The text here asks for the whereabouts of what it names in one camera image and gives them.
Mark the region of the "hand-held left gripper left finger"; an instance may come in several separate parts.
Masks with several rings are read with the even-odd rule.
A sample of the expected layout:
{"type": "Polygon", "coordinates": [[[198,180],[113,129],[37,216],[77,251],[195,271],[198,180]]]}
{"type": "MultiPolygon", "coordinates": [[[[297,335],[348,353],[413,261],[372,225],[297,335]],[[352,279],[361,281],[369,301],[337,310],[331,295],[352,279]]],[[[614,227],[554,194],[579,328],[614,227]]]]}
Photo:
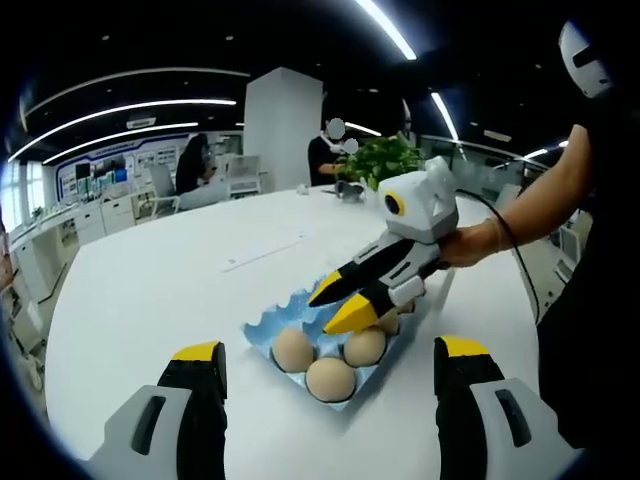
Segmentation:
{"type": "Polygon", "coordinates": [[[224,479],[226,352],[220,341],[185,347],[154,385],[106,421],[87,461],[94,479],[224,479]]]}

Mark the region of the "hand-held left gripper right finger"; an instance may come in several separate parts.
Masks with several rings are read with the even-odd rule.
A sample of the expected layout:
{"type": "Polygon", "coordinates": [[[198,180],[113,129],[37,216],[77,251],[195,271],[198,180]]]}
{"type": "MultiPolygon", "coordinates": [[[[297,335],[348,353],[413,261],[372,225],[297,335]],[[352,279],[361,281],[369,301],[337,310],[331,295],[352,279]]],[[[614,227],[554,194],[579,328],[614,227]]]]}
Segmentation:
{"type": "Polygon", "coordinates": [[[442,479],[560,479],[565,440],[556,413],[507,378],[475,340],[434,340],[434,392],[442,479]]]}

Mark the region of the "person's right hand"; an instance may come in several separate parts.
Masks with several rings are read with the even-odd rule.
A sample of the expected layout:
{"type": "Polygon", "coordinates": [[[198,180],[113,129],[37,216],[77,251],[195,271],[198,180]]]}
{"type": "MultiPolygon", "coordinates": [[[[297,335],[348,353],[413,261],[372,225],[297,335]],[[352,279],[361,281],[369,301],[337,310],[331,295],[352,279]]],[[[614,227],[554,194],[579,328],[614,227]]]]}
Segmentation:
{"type": "Polygon", "coordinates": [[[465,268],[502,250],[504,230],[495,217],[482,223],[458,228],[439,241],[441,270],[465,268]]]}

